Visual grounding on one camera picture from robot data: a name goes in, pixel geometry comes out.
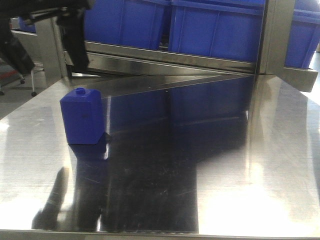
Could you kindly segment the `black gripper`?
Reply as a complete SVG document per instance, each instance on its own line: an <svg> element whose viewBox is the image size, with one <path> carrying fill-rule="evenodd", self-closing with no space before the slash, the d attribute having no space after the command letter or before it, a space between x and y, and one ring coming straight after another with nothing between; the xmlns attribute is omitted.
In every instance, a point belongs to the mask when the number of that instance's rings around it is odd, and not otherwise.
<svg viewBox="0 0 320 240"><path fill-rule="evenodd" d="M89 65L85 47L84 18L86 10L95 5L94 0L30 0L19 15L26 25L57 17L62 30L61 39L73 65L86 69Z"/></svg>

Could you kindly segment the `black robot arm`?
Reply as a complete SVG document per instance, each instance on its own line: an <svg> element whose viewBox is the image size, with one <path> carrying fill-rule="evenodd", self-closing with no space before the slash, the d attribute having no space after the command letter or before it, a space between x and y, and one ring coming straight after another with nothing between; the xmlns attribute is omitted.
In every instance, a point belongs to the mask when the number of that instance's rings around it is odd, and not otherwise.
<svg viewBox="0 0 320 240"><path fill-rule="evenodd" d="M94 0L2 0L0 2L0 58L20 74L34 68L22 43L13 35L10 19L20 17L26 25L56 17L62 28L62 44L76 68L85 70L89 58L85 48L84 18Z"/></svg>

